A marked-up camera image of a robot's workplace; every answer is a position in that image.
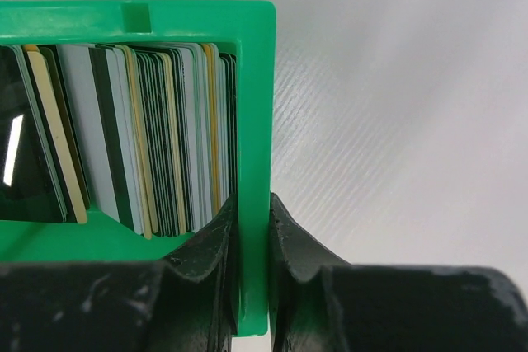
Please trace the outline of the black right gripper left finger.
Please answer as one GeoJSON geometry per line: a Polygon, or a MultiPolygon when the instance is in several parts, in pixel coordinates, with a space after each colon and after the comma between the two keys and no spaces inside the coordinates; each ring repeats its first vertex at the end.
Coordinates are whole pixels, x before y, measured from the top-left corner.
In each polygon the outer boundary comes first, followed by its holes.
{"type": "Polygon", "coordinates": [[[238,331],[238,198],[157,260],[1,267],[4,351],[228,351],[238,331]]]}

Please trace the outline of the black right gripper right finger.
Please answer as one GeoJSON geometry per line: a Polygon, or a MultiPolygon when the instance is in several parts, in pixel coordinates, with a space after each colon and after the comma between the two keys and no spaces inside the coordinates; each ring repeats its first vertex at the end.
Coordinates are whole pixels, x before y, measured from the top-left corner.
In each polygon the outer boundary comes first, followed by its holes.
{"type": "Polygon", "coordinates": [[[524,351],[527,306],[481,266],[353,265],[271,197],[269,309],[275,351],[524,351]]]}

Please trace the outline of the green plastic card bin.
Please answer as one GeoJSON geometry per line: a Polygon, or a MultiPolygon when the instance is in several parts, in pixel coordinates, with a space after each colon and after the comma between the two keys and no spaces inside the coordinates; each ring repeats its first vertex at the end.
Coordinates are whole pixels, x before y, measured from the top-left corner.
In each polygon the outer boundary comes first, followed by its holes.
{"type": "MultiPolygon", "coordinates": [[[[20,0],[1,4],[5,45],[214,43],[237,59],[238,336],[268,329],[267,227],[276,9],[262,0],[20,0]]],[[[145,239],[97,209],[87,224],[2,221],[6,261],[158,258],[182,237],[145,239]]]]}

